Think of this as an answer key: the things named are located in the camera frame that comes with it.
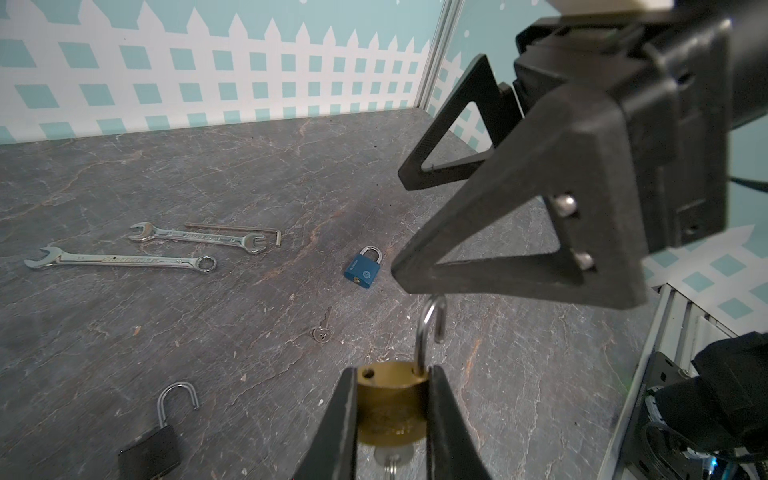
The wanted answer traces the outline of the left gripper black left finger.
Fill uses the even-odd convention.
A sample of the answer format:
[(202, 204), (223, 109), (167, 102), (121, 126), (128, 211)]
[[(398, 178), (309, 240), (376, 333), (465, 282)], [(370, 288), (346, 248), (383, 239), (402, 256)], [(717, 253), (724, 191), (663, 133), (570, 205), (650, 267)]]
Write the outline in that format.
[(356, 479), (357, 402), (357, 369), (349, 367), (341, 373), (318, 430), (293, 479)]

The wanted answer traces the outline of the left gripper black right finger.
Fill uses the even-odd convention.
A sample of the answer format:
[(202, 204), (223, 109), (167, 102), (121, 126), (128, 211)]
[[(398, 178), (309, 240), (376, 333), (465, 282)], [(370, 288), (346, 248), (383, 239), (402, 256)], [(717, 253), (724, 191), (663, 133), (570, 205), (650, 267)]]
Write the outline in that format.
[(491, 478), (440, 365), (428, 375), (426, 458), (428, 479)]

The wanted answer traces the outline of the small key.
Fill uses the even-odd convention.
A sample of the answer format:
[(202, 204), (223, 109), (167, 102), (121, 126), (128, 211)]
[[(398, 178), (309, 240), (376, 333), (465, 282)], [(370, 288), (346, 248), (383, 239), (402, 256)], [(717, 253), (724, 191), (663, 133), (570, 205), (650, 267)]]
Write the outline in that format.
[(414, 456), (412, 444), (398, 447), (375, 447), (374, 459), (384, 469), (385, 480), (396, 480), (398, 472), (407, 466)]
[(331, 316), (332, 306), (329, 306), (325, 311), (323, 320), (310, 330), (310, 335), (315, 342), (325, 344), (330, 340), (332, 336), (332, 330), (329, 328)]

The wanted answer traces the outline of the brass padlock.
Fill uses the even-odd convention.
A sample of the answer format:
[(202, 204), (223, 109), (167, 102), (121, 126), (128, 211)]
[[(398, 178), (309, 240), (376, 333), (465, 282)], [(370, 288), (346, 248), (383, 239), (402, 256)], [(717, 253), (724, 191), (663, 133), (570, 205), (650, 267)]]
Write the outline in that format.
[(429, 338), (441, 344), (446, 330), (447, 300), (431, 296), (416, 328), (414, 358), (359, 369), (358, 440), (374, 447), (400, 447), (427, 434)]

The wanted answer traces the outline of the dark purple padlock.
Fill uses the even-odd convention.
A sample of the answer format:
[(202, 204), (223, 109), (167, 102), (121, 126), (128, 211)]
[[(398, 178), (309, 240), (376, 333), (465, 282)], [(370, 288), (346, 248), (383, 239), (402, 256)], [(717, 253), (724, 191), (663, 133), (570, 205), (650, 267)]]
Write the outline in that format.
[(168, 394), (177, 388), (188, 392), (194, 410), (200, 408), (199, 397), (192, 383), (178, 381), (165, 387), (156, 401), (158, 426), (138, 437), (117, 455), (120, 479), (161, 479), (180, 465), (178, 436), (174, 427), (168, 423), (165, 410)]

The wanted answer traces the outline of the blue padlock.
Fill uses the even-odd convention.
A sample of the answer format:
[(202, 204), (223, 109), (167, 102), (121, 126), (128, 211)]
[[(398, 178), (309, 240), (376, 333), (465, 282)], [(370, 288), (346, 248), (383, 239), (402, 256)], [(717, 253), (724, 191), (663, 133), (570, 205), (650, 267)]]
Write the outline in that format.
[(360, 250), (345, 269), (344, 277), (365, 289), (369, 289), (380, 271), (382, 259), (383, 253), (379, 248), (366, 246)]

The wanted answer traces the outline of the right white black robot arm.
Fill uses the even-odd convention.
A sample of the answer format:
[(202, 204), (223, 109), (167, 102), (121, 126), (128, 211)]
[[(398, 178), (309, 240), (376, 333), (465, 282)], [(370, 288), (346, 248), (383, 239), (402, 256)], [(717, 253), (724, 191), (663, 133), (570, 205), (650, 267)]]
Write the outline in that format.
[[(728, 137), (767, 112), (767, 5), (543, 18), (515, 78), (476, 56), (399, 168), (404, 188), (458, 183), (393, 260), (411, 294), (499, 294), (614, 309), (646, 299), (643, 259), (724, 230)], [(449, 261), (534, 198), (551, 253)]]

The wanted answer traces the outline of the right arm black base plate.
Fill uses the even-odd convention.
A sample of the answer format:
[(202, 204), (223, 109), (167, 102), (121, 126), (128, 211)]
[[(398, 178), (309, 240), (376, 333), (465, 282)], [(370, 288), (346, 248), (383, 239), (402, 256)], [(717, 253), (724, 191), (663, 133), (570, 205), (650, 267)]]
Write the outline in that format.
[(693, 359), (688, 377), (653, 353), (640, 384), (619, 459), (645, 479), (767, 476), (767, 336), (716, 341)]

